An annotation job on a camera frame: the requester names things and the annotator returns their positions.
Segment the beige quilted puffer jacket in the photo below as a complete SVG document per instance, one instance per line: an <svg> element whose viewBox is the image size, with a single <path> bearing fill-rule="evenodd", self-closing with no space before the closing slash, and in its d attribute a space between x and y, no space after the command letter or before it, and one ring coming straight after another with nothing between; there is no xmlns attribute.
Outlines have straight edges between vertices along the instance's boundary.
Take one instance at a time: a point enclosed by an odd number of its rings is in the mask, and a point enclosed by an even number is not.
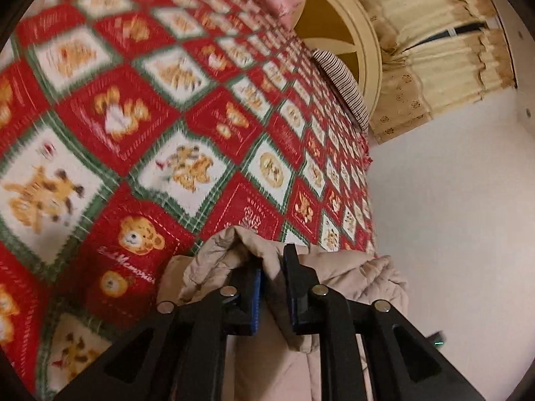
<svg viewBox="0 0 535 401"><path fill-rule="evenodd" d="M320 355L316 335L294 334L288 315L281 268L284 245L251 230L232 226L212 235L190 258L175 255L159 282L157 299L185 305L230 283L230 276L250 255L261 259L259 329L252 337L232 337L222 397L225 400L319 400ZM388 300L408 312L407 281L390 257L356 250L324 251L313 244L298 246L301 264L316 271L319 281L349 300L370 304Z"/></svg>

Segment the red teddy bear bedspread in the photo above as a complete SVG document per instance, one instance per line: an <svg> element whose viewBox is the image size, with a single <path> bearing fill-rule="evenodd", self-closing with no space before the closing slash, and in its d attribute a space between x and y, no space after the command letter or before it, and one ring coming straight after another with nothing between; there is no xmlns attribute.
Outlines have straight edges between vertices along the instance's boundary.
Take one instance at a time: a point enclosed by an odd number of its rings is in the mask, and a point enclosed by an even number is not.
<svg viewBox="0 0 535 401"><path fill-rule="evenodd" d="M1 347L50 400L242 226L373 253L366 141L255 0L35 0L1 53Z"/></svg>

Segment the yellow floral window curtain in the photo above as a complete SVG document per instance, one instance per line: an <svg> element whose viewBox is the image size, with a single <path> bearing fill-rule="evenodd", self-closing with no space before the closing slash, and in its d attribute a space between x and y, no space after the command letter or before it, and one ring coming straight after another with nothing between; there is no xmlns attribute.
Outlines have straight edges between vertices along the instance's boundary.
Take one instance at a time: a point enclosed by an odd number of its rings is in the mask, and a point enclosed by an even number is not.
<svg viewBox="0 0 535 401"><path fill-rule="evenodd" d="M382 53L370 127L378 143L512 87L512 57L492 0L358 0Z"/></svg>

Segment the striped pillow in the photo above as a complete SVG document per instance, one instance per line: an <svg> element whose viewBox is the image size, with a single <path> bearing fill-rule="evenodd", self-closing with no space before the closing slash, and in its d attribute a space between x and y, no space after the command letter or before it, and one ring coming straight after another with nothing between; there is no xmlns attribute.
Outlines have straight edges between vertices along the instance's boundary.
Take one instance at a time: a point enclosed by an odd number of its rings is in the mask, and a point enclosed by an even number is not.
<svg viewBox="0 0 535 401"><path fill-rule="evenodd" d="M312 57L323 73L326 74L327 79L334 85L359 129L363 133L367 133L370 112L351 70L330 51L315 49L312 51Z"/></svg>

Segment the cream round headboard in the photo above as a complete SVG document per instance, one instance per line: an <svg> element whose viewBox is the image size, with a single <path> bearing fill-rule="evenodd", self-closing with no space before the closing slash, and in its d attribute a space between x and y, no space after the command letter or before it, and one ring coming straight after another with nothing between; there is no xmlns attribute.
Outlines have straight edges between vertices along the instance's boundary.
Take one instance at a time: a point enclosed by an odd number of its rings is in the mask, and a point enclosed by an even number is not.
<svg viewBox="0 0 535 401"><path fill-rule="evenodd" d="M337 55L351 70L368 111L376 108L382 83L381 48L358 0L298 0L292 28L311 48Z"/></svg>

